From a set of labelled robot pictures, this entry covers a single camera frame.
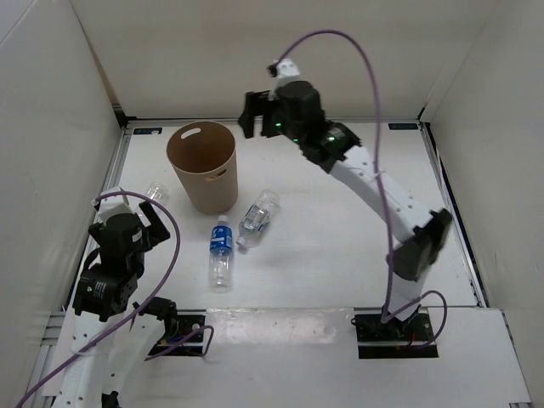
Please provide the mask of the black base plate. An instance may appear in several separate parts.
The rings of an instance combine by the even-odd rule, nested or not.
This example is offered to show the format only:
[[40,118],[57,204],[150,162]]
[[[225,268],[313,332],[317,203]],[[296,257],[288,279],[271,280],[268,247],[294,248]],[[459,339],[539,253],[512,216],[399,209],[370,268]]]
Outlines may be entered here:
[[[204,326],[206,323],[206,311],[204,309],[179,309],[176,322],[171,323],[168,332],[164,335],[148,353],[148,356],[159,354],[168,349],[184,336],[191,334],[194,330]],[[188,342],[180,344],[176,349],[171,350],[166,356],[170,357],[197,357],[204,351],[203,331],[195,334]]]
[[416,312],[407,321],[381,322],[379,313],[356,313],[350,320],[360,360],[436,359],[439,352],[427,312]]

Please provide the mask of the aluminium frame rail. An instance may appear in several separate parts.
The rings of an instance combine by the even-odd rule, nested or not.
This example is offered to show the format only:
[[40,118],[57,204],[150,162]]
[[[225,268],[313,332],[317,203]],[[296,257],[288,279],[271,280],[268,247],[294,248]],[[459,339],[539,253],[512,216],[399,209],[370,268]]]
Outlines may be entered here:
[[449,209],[453,217],[453,231],[456,237],[457,245],[462,253],[462,261],[467,270],[468,279],[473,290],[473,295],[476,298],[476,303],[479,307],[487,308],[489,301],[485,292],[483,281],[479,273],[479,266],[473,253],[473,248],[468,239],[467,231],[456,203],[454,192],[451,188],[450,180],[443,161],[441,159],[438,146],[432,133],[429,122],[418,121],[422,140],[426,146],[428,156],[433,167],[435,178],[439,184],[439,189],[445,205]]
[[110,159],[110,165],[108,167],[108,173],[115,173],[118,168],[122,166],[124,156],[126,155],[126,149],[129,144],[130,132],[126,126],[121,127],[121,132],[116,140],[116,145]]

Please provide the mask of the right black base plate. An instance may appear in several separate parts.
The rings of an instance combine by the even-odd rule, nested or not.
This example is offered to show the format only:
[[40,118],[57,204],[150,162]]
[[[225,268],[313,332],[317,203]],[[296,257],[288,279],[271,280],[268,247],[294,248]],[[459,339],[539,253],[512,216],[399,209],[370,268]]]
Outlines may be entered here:
[[381,322],[379,313],[356,313],[350,320],[360,360],[436,359],[439,352],[427,312],[416,312],[407,321]]

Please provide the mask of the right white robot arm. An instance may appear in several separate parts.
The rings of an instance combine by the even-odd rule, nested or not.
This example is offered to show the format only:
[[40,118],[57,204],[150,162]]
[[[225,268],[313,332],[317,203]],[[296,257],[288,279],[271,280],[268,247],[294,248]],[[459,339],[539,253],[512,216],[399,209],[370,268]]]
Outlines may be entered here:
[[289,138],[304,158],[348,187],[385,223],[388,282],[380,323],[387,337],[405,337],[427,296],[422,287],[445,245],[451,213],[422,204],[381,172],[349,127],[326,118],[320,94],[307,81],[246,93],[238,118],[245,138],[254,137],[257,118],[262,136]]

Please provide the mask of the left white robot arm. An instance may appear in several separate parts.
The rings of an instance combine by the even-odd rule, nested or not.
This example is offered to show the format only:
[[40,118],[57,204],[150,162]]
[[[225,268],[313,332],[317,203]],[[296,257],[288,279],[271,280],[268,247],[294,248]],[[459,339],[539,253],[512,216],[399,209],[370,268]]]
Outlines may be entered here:
[[120,406],[156,341],[177,334],[179,319],[171,300],[151,295],[128,311],[145,270],[145,254],[171,236],[159,209],[160,204],[142,201],[134,212],[120,196],[98,204],[99,222],[88,229],[98,246],[77,282],[71,356],[54,406]]

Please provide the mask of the right blue corner label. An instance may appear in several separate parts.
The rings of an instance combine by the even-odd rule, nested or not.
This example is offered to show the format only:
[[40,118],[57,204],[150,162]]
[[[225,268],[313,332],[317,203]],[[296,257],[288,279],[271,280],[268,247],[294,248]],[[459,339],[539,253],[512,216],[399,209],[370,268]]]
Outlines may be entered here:
[[417,130],[418,125],[416,123],[409,122],[390,122],[388,124],[390,130],[396,131],[407,131],[407,130]]

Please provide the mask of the left aluminium frame rail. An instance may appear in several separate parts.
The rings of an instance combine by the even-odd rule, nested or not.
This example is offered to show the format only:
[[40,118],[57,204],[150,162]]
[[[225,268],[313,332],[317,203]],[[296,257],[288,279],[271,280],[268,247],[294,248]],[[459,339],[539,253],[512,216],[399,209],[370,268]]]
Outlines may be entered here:
[[122,166],[124,156],[126,155],[126,149],[129,144],[130,132],[126,126],[121,127],[121,132],[116,140],[116,145],[110,159],[110,165],[108,167],[108,173],[115,173],[118,168]]

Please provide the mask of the clear unlabelled plastic bottle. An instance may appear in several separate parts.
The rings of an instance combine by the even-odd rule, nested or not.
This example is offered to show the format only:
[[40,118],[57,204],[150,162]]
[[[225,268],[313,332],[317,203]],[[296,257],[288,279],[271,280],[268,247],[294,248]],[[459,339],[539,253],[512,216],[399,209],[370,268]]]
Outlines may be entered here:
[[145,195],[150,198],[152,201],[156,201],[161,205],[165,206],[169,200],[169,191],[168,188],[158,182],[152,182],[147,188]]

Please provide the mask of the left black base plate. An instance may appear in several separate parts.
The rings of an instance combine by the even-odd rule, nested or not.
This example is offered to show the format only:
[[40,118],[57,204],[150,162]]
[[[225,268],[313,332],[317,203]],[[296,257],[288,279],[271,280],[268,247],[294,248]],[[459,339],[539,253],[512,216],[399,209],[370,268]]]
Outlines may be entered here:
[[[168,349],[184,336],[191,334],[194,330],[204,326],[206,323],[206,311],[204,309],[179,309],[176,322],[171,323],[168,332],[164,335],[148,353],[148,356],[159,354]],[[180,344],[176,349],[171,350],[166,356],[170,357],[197,357],[204,351],[203,331],[195,334],[188,342]]]

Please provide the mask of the blue corner label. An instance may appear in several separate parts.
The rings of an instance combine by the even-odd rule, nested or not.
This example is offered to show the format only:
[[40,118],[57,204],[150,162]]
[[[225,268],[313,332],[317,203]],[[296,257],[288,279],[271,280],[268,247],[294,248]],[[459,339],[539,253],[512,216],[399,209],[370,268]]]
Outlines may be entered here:
[[418,125],[416,123],[409,122],[390,122],[388,124],[390,130],[396,131],[407,131],[407,130],[417,130]]
[[161,133],[161,127],[137,127],[133,130],[133,135],[158,135]]

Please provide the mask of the brown round bin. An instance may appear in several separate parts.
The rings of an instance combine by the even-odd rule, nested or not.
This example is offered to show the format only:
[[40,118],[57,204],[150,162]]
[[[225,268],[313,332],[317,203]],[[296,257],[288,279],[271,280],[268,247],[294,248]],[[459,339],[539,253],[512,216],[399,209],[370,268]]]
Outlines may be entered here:
[[168,140],[169,160],[194,208],[226,213],[238,198],[235,137],[218,122],[192,122]]

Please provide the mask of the green label clear bottle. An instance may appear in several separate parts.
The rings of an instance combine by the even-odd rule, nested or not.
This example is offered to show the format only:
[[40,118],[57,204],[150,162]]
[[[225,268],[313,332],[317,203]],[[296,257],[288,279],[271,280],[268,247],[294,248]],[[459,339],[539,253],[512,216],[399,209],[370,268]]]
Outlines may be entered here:
[[263,190],[239,222],[237,246],[243,250],[256,246],[279,208],[279,195],[272,190]]

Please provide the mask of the right aluminium frame rail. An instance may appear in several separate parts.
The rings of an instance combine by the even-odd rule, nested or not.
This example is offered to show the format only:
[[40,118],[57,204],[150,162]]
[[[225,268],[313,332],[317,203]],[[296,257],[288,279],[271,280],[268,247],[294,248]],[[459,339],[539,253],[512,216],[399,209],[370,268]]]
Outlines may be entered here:
[[462,261],[467,270],[468,279],[473,290],[473,295],[476,298],[476,303],[479,307],[487,308],[489,301],[485,292],[483,281],[479,273],[479,266],[473,253],[473,248],[468,239],[467,231],[456,203],[454,192],[451,188],[450,180],[443,161],[441,159],[438,146],[432,133],[429,122],[418,121],[422,140],[426,146],[428,156],[433,167],[435,178],[439,184],[439,189],[445,205],[449,209],[453,217],[453,231],[456,237],[457,245],[462,253]]

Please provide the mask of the blue label plastic bottle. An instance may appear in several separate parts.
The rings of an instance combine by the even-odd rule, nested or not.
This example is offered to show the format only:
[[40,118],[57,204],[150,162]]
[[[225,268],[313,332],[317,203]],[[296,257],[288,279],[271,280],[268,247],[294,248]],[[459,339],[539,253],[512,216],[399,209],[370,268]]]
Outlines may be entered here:
[[210,287],[215,292],[227,292],[232,286],[233,241],[230,221],[226,215],[220,215],[212,228],[209,242]]

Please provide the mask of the left blue corner label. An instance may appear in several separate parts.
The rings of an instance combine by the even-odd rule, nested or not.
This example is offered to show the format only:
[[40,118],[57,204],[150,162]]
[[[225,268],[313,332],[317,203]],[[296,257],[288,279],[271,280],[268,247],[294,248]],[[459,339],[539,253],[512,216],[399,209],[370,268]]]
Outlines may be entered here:
[[161,133],[161,127],[137,127],[133,130],[133,135],[158,135]]

